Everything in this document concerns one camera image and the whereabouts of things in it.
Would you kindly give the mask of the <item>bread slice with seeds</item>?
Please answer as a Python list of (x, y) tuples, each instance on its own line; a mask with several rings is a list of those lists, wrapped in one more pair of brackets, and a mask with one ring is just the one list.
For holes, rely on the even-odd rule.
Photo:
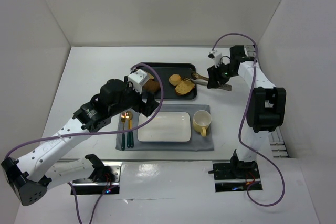
[(178, 95), (186, 95), (195, 88), (195, 84), (188, 80), (181, 81), (176, 87), (175, 92)]

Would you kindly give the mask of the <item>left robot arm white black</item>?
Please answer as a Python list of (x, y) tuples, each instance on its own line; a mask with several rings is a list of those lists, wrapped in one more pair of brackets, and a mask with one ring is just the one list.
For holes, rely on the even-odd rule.
[(1, 167), (20, 203), (32, 205), (48, 190), (72, 180), (111, 178), (111, 169), (95, 154), (60, 166), (56, 163), (83, 141), (101, 134), (101, 129), (110, 124), (112, 117), (127, 109), (153, 119), (162, 102), (157, 102), (153, 93), (143, 102), (142, 88), (143, 84), (130, 78), (111, 79), (54, 136), (41, 139), (40, 146), (17, 159), (7, 154)]

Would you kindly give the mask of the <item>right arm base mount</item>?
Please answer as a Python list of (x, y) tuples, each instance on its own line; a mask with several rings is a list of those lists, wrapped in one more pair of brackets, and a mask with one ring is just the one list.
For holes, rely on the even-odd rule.
[(208, 171), (213, 175), (215, 191), (231, 192), (263, 190), (260, 172), (256, 161), (242, 162), (234, 151), (229, 162), (215, 161)]

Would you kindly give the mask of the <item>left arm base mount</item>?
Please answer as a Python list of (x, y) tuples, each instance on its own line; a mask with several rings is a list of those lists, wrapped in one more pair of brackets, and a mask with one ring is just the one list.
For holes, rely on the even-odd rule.
[(117, 195), (120, 193), (121, 164), (103, 162), (95, 154), (88, 154), (85, 159), (92, 163), (94, 171), (87, 178), (72, 182), (77, 195)]

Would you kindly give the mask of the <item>metal food tongs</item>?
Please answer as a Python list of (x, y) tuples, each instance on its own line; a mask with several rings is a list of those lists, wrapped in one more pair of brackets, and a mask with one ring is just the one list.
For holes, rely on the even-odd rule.
[[(190, 76), (184, 76), (182, 79), (190, 81), (194, 84), (202, 85), (202, 86), (207, 86), (208, 81), (209, 81), (208, 77), (202, 76), (199, 73), (194, 72), (194, 71), (191, 72)], [(215, 89), (231, 91), (232, 86), (229, 84), (224, 84), (224, 85), (220, 84), (218, 87), (215, 87)]]

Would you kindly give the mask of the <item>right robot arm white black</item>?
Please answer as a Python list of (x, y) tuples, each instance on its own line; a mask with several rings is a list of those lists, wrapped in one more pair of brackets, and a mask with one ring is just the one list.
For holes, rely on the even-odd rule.
[[(255, 56), (245, 53), (244, 46), (233, 46), (229, 50), (229, 63), (223, 63), (224, 57), (216, 50), (208, 57), (214, 65), (207, 69), (209, 89), (225, 85), (230, 78), (240, 76), (250, 88), (247, 108), (243, 122), (239, 127), (239, 147), (234, 152), (234, 160), (247, 165), (256, 160), (257, 152), (271, 132), (281, 126), (285, 117), (286, 90), (275, 86), (262, 72)], [(242, 137), (242, 125), (249, 126)]]

